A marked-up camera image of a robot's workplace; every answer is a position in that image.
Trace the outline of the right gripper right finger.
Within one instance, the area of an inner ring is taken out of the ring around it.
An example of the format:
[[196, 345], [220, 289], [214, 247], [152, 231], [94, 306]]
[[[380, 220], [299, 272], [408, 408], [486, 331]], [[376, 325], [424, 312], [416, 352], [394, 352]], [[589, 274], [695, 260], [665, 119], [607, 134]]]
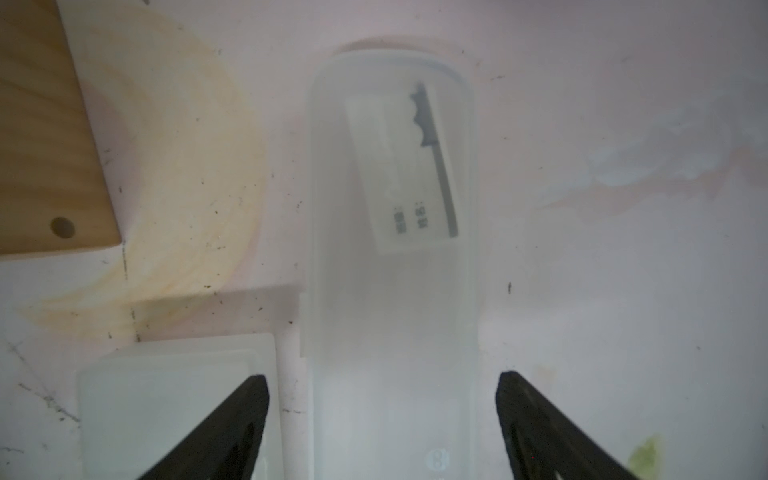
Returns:
[[636, 479], [518, 372], [500, 375], [495, 404], [515, 479]]

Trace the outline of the frosted clear pencil case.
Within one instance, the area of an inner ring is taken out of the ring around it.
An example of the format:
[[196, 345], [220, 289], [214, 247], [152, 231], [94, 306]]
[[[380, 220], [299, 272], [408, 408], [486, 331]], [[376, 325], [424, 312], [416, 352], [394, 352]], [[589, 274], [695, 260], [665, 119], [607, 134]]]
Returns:
[[307, 130], [310, 475], [473, 479], [471, 88], [422, 52], [344, 52], [311, 85]]

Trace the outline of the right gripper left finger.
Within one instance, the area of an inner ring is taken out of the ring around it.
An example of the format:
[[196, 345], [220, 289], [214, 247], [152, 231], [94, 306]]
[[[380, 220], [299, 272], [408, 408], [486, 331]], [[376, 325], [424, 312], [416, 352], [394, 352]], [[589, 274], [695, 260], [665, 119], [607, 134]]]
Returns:
[[140, 479], [251, 478], [269, 403], [266, 377], [248, 377]]

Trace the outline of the frosted barcode pencil case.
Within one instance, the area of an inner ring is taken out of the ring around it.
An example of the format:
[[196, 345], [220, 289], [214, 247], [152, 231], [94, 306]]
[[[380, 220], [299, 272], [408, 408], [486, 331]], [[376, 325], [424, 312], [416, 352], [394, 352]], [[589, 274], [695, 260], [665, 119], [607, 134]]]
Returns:
[[138, 478], [252, 375], [266, 378], [270, 395], [253, 476], [283, 478], [276, 347], [270, 333], [135, 343], [80, 370], [84, 478]]

